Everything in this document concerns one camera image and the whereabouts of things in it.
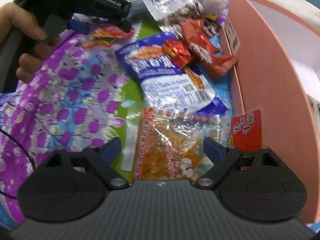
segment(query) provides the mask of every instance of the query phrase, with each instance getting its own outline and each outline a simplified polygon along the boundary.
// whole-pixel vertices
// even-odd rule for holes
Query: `red wrapped candy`
[[[234,64],[236,56],[216,56],[219,51],[203,33],[203,20],[192,20],[181,24],[183,37],[188,49],[197,56],[211,79],[220,78]]]
[[[192,61],[192,56],[182,41],[170,39],[165,42],[162,49],[164,54],[170,56],[170,60],[180,69],[184,69]]]

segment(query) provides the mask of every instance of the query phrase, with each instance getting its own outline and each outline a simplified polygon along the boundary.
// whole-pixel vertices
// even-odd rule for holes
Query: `red snack package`
[[[236,56],[216,56],[219,51],[211,44],[209,39],[203,33],[204,21],[191,20],[181,24],[183,37],[188,49],[192,51],[202,63],[203,68],[211,79],[220,78],[237,61]]]
[[[134,33],[134,28],[132,27],[129,33],[125,33],[120,30],[117,26],[114,25],[106,25],[101,26],[93,33],[95,38],[117,38],[117,39],[125,39]]]
[[[177,39],[170,39],[165,42],[162,49],[164,54],[170,56],[170,60],[180,69],[184,69],[192,61],[190,52],[185,44]]]
[[[233,146],[245,152],[255,152],[261,147],[261,111],[235,117],[231,120]]]

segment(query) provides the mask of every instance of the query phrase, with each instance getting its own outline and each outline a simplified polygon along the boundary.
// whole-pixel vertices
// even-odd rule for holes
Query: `barcode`
[[[195,91],[195,94],[196,94],[196,97],[198,98],[199,103],[211,101],[211,97],[209,96],[207,91],[198,90],[198,91]]]
[[[234,39],[233,44],[232,44],[233,49],[235,49],[237,45],[238,45],[238,37],[235,36],[235,39]]]
[[[185,86],[183,86],[183,88],[184,88],[187,92],[190,92],[190,91],[192,91],[192,90],[195,90],[191,84],[185,85]]]

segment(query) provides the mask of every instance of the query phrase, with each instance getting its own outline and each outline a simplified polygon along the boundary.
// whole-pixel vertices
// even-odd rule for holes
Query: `red candy wrapper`
[[[235,117],[231,120],[233,146],[244,152],[255,152],[262,144],[261,111]]]
[[[213,46],[205,36],[203,26],[203,20],[191,20],[181,24],[185,44],[198,57],[209,77],[214,80],[220,78],[236,64],[238,58],[236,56],[216,56],[215,53],[219,49]]]
[[[170,60],[180,69],[184,69],[192,61],[192,57],[187,47],[180,40],[167,40],[162,49],[164,54],[170,56]]]

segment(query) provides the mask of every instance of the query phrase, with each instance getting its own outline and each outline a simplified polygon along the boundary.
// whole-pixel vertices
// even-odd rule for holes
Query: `orange snack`
[[[135,51],[135,54],[128,57],[127,60],[158,58],[163,54],[161,46],[147,46]]]
[[[134,179],[197,179],[199,130],[184,118],[145,108],[137,140]]]

